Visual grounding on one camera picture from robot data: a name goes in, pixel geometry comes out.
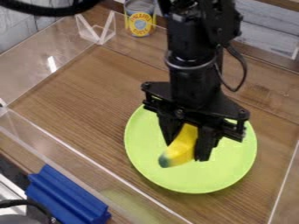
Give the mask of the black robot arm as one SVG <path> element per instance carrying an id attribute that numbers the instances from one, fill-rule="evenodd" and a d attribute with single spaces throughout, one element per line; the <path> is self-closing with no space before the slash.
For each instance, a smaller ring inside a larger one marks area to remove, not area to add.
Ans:
<path id="1" fill-rule="evenodd" d="M 241 35 L 243 17 L 235 0 L 157 0 L 167 24 L 165 64 L 167 82 L 146 82 L 145 108 L 157 113 L 163 139 L 173 144 L 186 125 L 195 126 L 191 157 L 211 158 L 222 138 L 241 142 L 250 112 L 223 93 L 239 91 L 222 74 L 223 53 L 229 52 L 243 68 L 247 62 L 231 45 Z"/>

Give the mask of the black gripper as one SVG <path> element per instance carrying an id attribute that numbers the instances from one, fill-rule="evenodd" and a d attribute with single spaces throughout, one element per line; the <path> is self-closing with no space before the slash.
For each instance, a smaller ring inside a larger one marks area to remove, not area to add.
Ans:
<path id="1" fill-rule="evenodd" d="M 250 112 L 222 91 L 202 107 L 197 107 L 194 103 L 183 104 L 174 100 L 170 82 L 145 82 L 142 90 L 145 108 L 158 114 L 167 145 L 177 138 L 185 123 L 201 126 L 194 154 L 197 161 L 210 160 L 213 149 L 223 137 L 243 141 Z"/>

